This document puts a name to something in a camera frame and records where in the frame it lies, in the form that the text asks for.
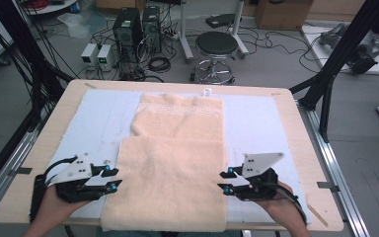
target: round stool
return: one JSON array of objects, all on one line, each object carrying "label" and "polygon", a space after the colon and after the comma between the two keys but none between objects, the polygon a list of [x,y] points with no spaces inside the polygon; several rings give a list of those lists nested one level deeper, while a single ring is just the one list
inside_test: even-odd
[{"label": "round stool", "polygon": [[195,48],[210,58],[201,61],[195,68],[199,83],[221,85],[235,81],[230,67],[219,60],[234,57],[238,43],[232,36],[221,32],[203,33],[196,39]]}]

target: human hand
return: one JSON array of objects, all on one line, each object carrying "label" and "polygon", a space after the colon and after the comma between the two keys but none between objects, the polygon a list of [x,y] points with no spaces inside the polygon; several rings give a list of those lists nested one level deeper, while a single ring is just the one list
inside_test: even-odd
[{"label": "human hand", "polygon": [[[278,184],[293,193],[288,185],[280,181]],[[285,227],[292,237],[310,236],[297,207],[282,194],[277,193],[273,199],[256,199],[254,202],[260,205],[276,223]]]},{"label": "human hand", "polygon": [[57,196],[56,187],[50,186],[42,198],[38,214],[24,237],[45,236],[52,228],[63,223],[69,216],[89,201],[68,203]]}]

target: cardboard box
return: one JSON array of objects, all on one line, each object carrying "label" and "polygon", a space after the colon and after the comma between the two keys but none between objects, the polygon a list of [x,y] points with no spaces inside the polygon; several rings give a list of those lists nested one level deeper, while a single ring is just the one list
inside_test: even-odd
[{"label": "cardboard box", "polygon": [[245,1],[242,10],[242,16],[254,17],[255,12],[257,11],[257,5],[258,4],[251,4],[249,1]]},{"label": "cardboard box", "polygon": [[271,4],[260,0],[255,21],[260,29],[300,31],[313,0],[285,0]]},{"label": "cardboard box", "polygon": [[350,22],[365,0],[315,0],[308,20]]},{"label": "cardboard box", "polygon": [[97,0],[97,8],[111,10],[111,12],[128,7],[138,8],[142,13],[145,6],[146,0]]}]

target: black metal pole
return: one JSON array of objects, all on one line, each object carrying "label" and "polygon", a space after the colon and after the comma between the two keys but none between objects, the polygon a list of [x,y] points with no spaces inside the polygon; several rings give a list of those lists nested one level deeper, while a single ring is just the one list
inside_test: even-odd
[{"label": "black metal pole", "polygon": [[29,27],[12,0],[0,0],[0,22],[11,36],[20,53],[32,68],[32,127],[40,121],[40,111],[47,102],[57,102],[64,92],[59,79],[66,82],[73,77],[61,72],[47,62]]},{"label": "black metal pole", "polygon": [[324,97],[319,131],[325,142],[329,142],[328,120],[335,78],[378,18],[379,0],[366,0],[322,70],[311,79],[290,88],[291,93],[294,94],[310,87],[306,95],[299,100],[300,105],[307,110],[314,110],[319,100]]}]

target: white bracket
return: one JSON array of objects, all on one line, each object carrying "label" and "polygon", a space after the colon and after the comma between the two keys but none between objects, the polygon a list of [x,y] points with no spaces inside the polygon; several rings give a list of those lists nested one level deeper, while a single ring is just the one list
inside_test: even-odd
[{"label": "white bracket", "polygon": [[58,175],[51,179],[52,184],[64,183],[69,181],[89,179],[92,177],[91,162],[88,154],[85,154],[68,167],[62,170]]},{"label": "white bracket", "polygon": [[284,153],[246,154],[242,176],[251,178],[258,176],[284,157]]}]

